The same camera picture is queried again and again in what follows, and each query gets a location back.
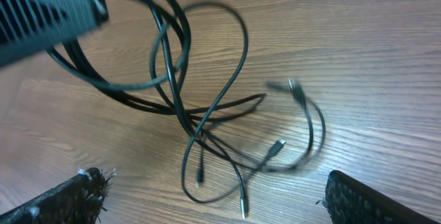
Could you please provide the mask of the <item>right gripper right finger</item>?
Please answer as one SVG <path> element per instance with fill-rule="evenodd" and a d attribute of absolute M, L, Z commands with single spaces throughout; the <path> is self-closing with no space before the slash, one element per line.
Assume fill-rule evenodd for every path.
<path fill-rule="evenodd" d="M 319 203 L 333 224 L 438 224 L 339 170 L 329 173 Z"/>

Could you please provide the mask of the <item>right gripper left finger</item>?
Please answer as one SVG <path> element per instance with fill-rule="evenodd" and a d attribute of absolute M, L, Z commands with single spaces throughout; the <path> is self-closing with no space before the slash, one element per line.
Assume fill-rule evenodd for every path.
<path fill-rule="evenodd" d="M 106 210 L 104 200 L 115 176 L 116 170 L 80 168 L 76 176 L 3 213 L 1 224 L 95 224 Z"/>

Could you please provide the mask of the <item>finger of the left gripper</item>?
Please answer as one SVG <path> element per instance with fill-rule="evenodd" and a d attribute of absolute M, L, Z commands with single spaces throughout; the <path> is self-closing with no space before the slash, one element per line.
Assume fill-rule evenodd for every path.
<path fill-rule="evenodd" d="M 1 0 L 1 67 L 97 29 L 104 0 Z"/>

